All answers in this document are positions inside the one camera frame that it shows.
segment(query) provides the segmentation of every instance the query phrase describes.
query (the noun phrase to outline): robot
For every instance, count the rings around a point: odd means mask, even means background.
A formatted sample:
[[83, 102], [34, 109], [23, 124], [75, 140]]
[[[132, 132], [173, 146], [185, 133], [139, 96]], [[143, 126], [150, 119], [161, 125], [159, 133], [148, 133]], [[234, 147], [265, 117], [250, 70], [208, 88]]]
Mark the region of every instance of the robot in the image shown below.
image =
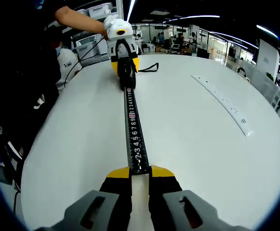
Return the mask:
[[136, 54], [137, 45], [133, 39], [130, 23], [110, 15], [104, 21], [107, 30], [108, 54], [111, 64], [120, 79], [120, 88], [135, 88], [135, 73], [139, 70], [139, 58]]

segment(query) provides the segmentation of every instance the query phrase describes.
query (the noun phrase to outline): measuring tape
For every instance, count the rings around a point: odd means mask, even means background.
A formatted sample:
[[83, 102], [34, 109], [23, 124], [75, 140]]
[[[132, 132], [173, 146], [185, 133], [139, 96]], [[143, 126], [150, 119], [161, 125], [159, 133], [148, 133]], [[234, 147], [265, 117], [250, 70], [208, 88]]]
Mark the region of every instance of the measuring tape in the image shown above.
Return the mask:
[[149, 163], [133, 88], [125, 88], [125, 121], [128, 163], [132, 175], [149, 173]]

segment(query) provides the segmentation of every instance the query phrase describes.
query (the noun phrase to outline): black strap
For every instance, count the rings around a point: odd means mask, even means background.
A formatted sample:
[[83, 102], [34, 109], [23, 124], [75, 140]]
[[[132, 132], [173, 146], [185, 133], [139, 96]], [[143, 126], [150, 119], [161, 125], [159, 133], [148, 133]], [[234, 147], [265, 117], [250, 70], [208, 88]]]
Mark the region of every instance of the black strap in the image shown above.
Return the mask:
[[[157, 66], [157, 69], [156, 70], [150, 70], [154, 66]], [[155, 63], [154, 65], [152, 65], [152, 66], [150, 66], [150, 67], [148, 67], [146, 69], [139, 70], [139, 72], [156, 72], [156, 71], [158, 71], [158, 68], [159, 68], [159, 63]]]

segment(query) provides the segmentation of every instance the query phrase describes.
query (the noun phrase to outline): oval table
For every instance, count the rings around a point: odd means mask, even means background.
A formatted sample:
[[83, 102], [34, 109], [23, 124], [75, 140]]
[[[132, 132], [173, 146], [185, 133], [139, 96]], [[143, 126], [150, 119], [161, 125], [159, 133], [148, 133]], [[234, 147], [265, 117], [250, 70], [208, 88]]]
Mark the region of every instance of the oval table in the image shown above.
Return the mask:
[[[134, 91], [150, 165], [172, 171], [183, 190], [213, 205], [230, 225], [259, 226], [280, 198], [280, 119], [271, 105], [216, 61], [139, 58], [140, 69], [159, 62], [158, 72], [136, 75]], [[231, 99], [252, 134], [246, 137], [191, 75]], [[99, 190], [109, 172], [128, 165], [123, 98], [110, 61], [84, 68], [61, 93], [24, 164], [29, 229], [57, 223], [68, 206]]]

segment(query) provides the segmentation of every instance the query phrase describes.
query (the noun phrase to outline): glass wall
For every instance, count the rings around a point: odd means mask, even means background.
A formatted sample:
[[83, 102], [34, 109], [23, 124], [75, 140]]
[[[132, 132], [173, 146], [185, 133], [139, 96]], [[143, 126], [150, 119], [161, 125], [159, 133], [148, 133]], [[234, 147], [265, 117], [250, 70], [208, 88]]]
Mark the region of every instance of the glass wall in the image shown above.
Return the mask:
[[208, 33], [206, 31], [200, 30], [200, 36], [198, 37], [198, 41], [207, 44]]
[[221, 64], [225, 63], [227, 54], [227, 42], [225, 40], [209, 35], [208, 50], [210, 53], [210, 59]]
[[244, 49], [241, 49], [241, 51], [240, 51], [240, 59], [241, 58], [245, 61], [253, 63], [253, 54], [245, 51]]

